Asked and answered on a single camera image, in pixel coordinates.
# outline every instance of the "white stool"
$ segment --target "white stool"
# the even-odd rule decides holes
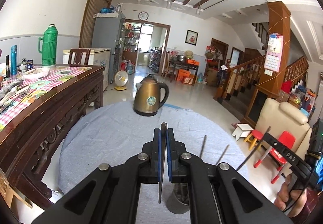
[[[247,137],[253,128],[248,124],[237,124],[236,129],[233,131],[232,136],[238,141],[240,137]]]

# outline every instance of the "wall clock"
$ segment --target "wall clock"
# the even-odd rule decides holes
[[[145,21],[148,19],[148,13],[147,12],[141,12],[138,14],[138,18],[142,21]]]

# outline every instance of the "calendar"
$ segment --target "calendar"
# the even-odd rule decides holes
[[[279,72],[280,61],[283,52],[284,37],[278,34],[269,36],[268,49],[264,62],[264,69]]]

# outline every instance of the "black cable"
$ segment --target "black cable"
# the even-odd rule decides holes
[[[302,190],[302,192],[300,193],[300,195],[298,196],[298,198],[294,201],[294,203],[292,204],[292,205],[290,205],[287,209],[285,209],[285,210],[283,210],[283,212],[285,213],[286,211],[288,211],[288,210],[290,210],[295,204],[296,204],[296,202],[299,200],[299,198],[301,197],[301,195],[303,194],[303,192],[305,191],[305,189],[306,189],[306,187],[308,186],[308,184],[309,184],[309,180],[311,179],[311,176],[312,176],[312,174],[314,173],[314,171],[315,171],[315,166],[312,168],[312,170],[311,170],[311,174],[309,174],[309,178],[308,178],[308,181],[306,182],[306,184],[304,185],[304,188],[303,188],[303,190]]]

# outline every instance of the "wooden railing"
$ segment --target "wooden railing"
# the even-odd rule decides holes
[[[248,84],[258,81],[265,56],[260,56],[243,64],[229,68],[222,80],[219,82],[215,100],[229,99],[230,95],[237,95],[239,91],[244,91]]]
[[[308,63],[305,56],[302,56],[292,64],[286,67],[284,82],[291,80],[292,87],[301,79],[305,81],[306,72],[308,70]]]
[[[252,25],[256,27],[256,32],[258,33],[258,37],[261,39],[261,42],[264,44],[263,50],[266,50],[268,39],[269,39],[267,30],[265,29],[262,23],[253,23]]]
[[[264,66],[265,56],[260,56],[251,61],[245,62],[233,68],[229,68],[222,80],[214,97],[215,100],[229,100],[231,95],[237,95],[252,84],[256,84]],[[284,82],[291,80],[294,87],[301,79],[305,81],[308,70],[308,63],[305,56],[302,56],[286,67]]]

